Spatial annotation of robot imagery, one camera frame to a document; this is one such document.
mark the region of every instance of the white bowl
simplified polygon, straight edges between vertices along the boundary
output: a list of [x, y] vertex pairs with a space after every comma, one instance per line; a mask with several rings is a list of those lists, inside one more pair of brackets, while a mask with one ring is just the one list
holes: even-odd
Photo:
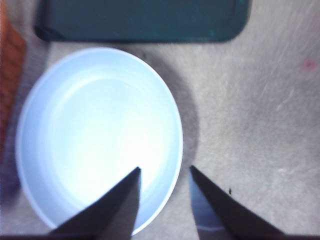
[[52, 228], [139, 166], [136, 234], [168, 201], [182, 152], [179, 111], [164, 81], [112, 48], [76, 52], [46, 71], [23, 106], [16, 136], [22, 187]]

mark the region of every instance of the gray floor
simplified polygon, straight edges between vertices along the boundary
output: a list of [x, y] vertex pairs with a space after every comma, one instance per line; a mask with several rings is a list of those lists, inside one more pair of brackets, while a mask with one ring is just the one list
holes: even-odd
[[[31, 32], [33, 0], [12, 0], [29, 52], [1, 166], [1, 234], [44, 233], [17, 179], [14, 134], [46, 59]], [[27, 21], [19, 22], [21, 12]], [[256, 0], [243, 32], [226, 43], [52, 43], [47, 67], [74, 51], [109, 46], [149, 63], [169, 86], [184, 131], [177, 185], [159, 216], [133, 237], [197, 239], [188, 166], [287, 233], [320, 234], [320, 1]]]

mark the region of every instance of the orange object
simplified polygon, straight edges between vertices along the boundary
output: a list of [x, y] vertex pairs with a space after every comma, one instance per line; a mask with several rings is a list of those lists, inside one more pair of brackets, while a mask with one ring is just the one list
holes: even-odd
[[0, 163], [6, 129], [22, 73], [26, 43], [7, 19], [5, 1], [0, 1]]

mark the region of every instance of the concrete floor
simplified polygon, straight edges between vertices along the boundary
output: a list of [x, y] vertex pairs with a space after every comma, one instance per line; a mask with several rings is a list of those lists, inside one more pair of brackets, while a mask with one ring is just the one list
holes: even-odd
[[30, 32], [34, 1], [21, 2], [12, 0], [10, 14], [29, 51], [1, 166], [1, 234], [49, 230], [17, 178], [17, 119], [45, 59], [48, 67], [94, 46], [122, 49], [150, 64], [172, 91], [182, 118], [177, 185], [159, 216], [134, 240], [197, 239], [188, 188], [191, 164], [279, 229], [320, 234], [320, 1], [253, 1], [245, 29], [226, 43], [50, 46]]

